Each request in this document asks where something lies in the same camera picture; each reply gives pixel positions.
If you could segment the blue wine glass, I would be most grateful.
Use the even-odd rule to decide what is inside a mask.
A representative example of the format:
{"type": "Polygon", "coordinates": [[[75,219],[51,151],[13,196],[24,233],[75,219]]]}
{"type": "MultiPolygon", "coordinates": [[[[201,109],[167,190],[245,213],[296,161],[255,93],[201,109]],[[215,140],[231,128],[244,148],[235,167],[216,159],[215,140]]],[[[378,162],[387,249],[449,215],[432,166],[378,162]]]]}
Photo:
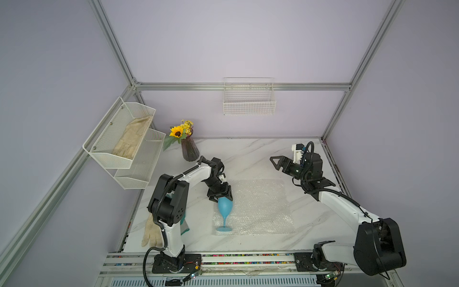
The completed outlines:
{"type": "Polygon", "coordinates": [[[232,228],[227,226],[227,218],[231,214],[233,210],[233,201],[226,197],[221,197],[218,200],[218,210],[222,216],[223,219],[223,226],[218,227],[216,230],[218,232],[231,232],[232,228]]]}

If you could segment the clear bubble wrap sheet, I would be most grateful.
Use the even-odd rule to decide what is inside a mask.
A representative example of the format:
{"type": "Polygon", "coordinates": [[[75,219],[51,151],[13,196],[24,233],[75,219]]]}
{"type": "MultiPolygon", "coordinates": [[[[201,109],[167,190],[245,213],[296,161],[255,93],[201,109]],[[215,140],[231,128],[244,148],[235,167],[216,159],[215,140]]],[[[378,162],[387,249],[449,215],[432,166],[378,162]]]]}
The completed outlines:
{"type": "Polygon", "coordinates": [[[254,179],[231,183],[233,208],[226,221],[218,208],[213,216],[213,234],[248,236],[290,234],[294,220],[282,180],[254,179]],[[223,223],[230,231],[221,231],[223,223]]]}

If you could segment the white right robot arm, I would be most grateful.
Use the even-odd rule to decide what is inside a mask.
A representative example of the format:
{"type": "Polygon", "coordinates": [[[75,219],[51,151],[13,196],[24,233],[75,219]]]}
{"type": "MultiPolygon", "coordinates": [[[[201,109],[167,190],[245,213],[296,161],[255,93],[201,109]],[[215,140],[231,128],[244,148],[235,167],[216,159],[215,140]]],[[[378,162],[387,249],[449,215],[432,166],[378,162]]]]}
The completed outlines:
{"type": "Polygon", "coordinates": [[[298,180],[305,194],[334,211],[355,232],[354,243],[325,240],[315,244],[311,258],[315,268],[325,263],[343,263],[356,265],[364,274],[375,276],[406,266],[397,222],[367,211],[337,191],[336,185],[323,175],[319,154],[307,153],[299,163],[285,156],[272,156],[270,161],[276,170],[298,180]]]}

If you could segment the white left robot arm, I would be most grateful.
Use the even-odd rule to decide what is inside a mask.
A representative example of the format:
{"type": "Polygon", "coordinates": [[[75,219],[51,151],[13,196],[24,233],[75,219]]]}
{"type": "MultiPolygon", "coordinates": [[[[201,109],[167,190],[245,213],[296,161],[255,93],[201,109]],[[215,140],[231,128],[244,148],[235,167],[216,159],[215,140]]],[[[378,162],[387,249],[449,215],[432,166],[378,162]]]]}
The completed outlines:
{"type": "Polygon", "coordinates": [[[233,195],[224,174],[224,164],[218,158],[200,157],[195,166],[174,177],[161,175],[155,186],[148,211],[153,216],[153,223],[161,230],[161,251],[168,257],[178,258],[185,251],[180,223],[186,214],[189,190],[202,182],[208,187],[207,197],[218,205],[223,221],[226,221],[233,210],[233,195]]]}

